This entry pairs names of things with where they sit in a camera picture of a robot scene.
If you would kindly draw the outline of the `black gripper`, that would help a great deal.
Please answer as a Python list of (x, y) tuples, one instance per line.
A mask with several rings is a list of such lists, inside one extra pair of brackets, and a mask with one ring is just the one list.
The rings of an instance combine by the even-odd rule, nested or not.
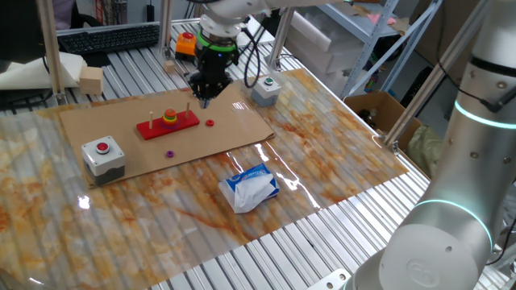
[[(239, 62), (239, 51), (236, 46), (216, 48), (202, 46), (195, 48), (197, 72), (188, 75), (188, 84), (201, 109), (206, 109), (229, 84), (233, 82), (226, 69)], [(206, 85), (205, 96), (203, 85)]]

